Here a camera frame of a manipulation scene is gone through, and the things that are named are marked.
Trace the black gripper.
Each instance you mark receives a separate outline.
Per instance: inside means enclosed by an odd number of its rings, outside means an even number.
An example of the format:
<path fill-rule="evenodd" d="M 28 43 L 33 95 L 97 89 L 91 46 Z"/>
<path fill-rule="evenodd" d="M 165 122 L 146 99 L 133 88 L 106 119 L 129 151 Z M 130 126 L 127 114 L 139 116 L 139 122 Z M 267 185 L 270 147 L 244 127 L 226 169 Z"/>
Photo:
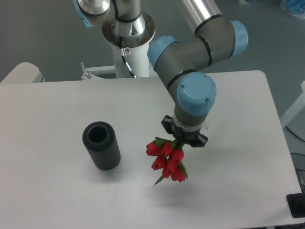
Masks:
<path fill-rule="evenodd" d="M 174 136 L 181 143 L 190 145 L 191 147 L 204 147 L 208 141 L 208 137 L 200 134 L 200 130 L 191 132 L 184 131 L 182 127 L 173 125 L 173 118 L 166 115 L 161 121 L 166 133 Z"/>

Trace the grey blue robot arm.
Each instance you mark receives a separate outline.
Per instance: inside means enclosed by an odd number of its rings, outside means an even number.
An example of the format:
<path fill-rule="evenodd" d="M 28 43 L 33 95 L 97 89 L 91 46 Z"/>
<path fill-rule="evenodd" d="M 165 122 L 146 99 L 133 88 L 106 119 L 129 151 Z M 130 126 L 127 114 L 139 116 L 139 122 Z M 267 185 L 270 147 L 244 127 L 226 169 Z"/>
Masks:
<path fill-rule="evenodd" d="M 154 39 L 154 22 L 139 0 L 73 4 L 86 27 L 102 25 L 112 48 L 114 66 L 98 67 L 97 73 L 113 70 L 117 78 L 137 78 L 154 70 L 175 103 L 173 116 L 162 120 L 166 132 L 181 143 L 203 147 L 208 139 L 200 130 L 215 102 L 216 86 L 202 69 L 243 52 L 248 44 L 245 26 L 227 21 L 212 0 L 179 0 L 194 37 L 185 42 L 172 36 Z"/>

